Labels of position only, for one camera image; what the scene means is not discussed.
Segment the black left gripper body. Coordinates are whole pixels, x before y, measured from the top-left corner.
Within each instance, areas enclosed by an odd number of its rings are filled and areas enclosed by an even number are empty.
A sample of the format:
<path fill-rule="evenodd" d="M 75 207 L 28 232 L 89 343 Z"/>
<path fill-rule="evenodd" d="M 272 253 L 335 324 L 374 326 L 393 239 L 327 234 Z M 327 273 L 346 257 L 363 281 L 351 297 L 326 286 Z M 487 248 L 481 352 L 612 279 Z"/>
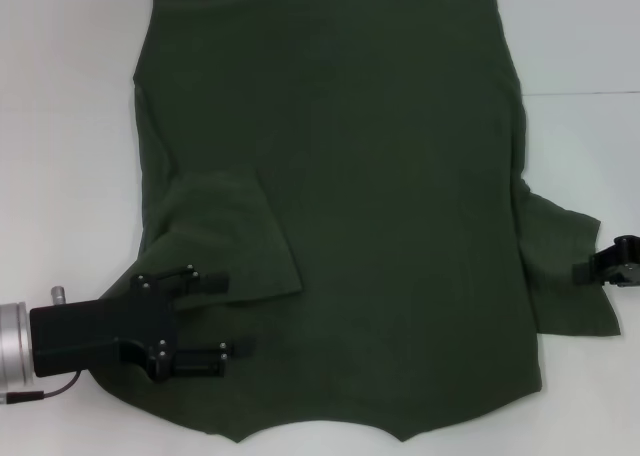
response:
<path fill-rule="evenodd" d="M 167 380 L 177 352 L 173 299 L 157 279 L 147 278 L 119 296 L 32 309 L 35 374 L 127 363 L 141 367 L 153 381 Z"/>

